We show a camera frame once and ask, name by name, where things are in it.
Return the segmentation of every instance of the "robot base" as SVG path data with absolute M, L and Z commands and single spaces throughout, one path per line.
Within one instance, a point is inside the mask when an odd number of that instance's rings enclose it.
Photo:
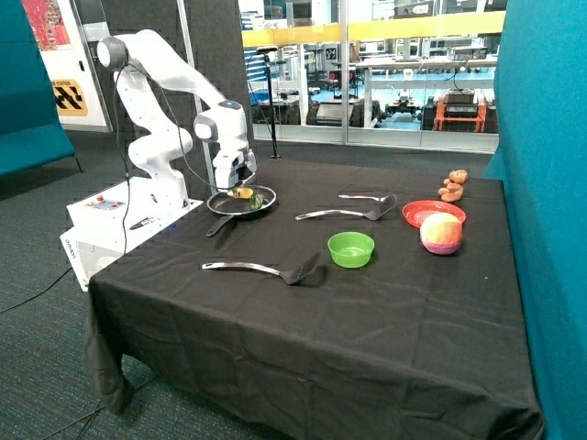
M 73 227 L 60 239 L 82 291 L 87 292 L 95 273 L 203 203 L 189 200 L 185 207 L 161 208 L 152 185 L 152 179 L 130 179 L 130 204 L 127 183 L 122 182 L 67 206 Z

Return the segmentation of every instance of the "pan handle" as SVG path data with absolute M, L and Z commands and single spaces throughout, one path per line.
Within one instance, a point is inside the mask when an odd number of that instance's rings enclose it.
M 220 229 L 222 229 L 224 227 L 224 225 L 226 223 L 228 223 L 230 220 L 232 220 L 233 218 L 235 218 L 234 215 L 224 215 L 222 217 L 220 217 L 218 220 L 216 220 L 216 222 L 212 225 L 212 227 L 210 227 L 210 229 L 208 229 L 208 232 L 205 233 L 206 237 L 213 237 L 215 236 L 218 231 Z

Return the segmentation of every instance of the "yellow railing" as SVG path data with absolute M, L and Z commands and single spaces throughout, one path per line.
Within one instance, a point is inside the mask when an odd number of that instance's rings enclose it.
M 423 16 L 386 21 L 369 21 L 349 24 L 349 40 L 403 39 L 435 36 L 500 33 L 504 27 L 505 12 L 480 14 L 453 14 Z M 290 27 L 286 29 L 248 30 L 242 33 L 243 46 L 325 43 L 340 41 L 339 23 L 322 26 Z

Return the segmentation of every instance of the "metal spatula handle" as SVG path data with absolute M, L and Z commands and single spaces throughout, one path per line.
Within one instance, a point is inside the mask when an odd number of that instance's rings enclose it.
M 358 217 L 363 217 L 363 213 L 355 213 L 354 211 L 345 211 L 343 209 L 327 209 L 326 211 L 316 211 L 314 213 L 298 215 L 295 219 L 296 220 L 304 220 L 305 218 L 319 217 L 320 215 L 328 215 L 328 214 L 348 214 L 348 215 L 356 215 Z
M 385 199 L 389 197 L 389 195 L 386 195 L 385 197 L 372 197 L 370 195 L 340 194 L 338 197 L 340 197 L 341 199 L 372 199 L 376 202 L 383 202 Z
M 206 263 L 202 265 L 202 269 L 251 269 L 258 270 L 259 272 L 270 273 L 271 275 L 277 275 L 278 277 L 280 276 L 280 272 L 278 270 L 255 263 Z

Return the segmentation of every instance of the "red plastic plate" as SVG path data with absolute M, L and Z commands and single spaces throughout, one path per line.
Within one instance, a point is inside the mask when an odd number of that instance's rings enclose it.
M 467 218 L 465 212 L 458 206 L 439 200 L 418 200 L 408 203 L 402 210 L 407 223 L 414 227 L 420 227 L 429 215 L 436 213 L 453 214 L 461 223 L 464 223 Z

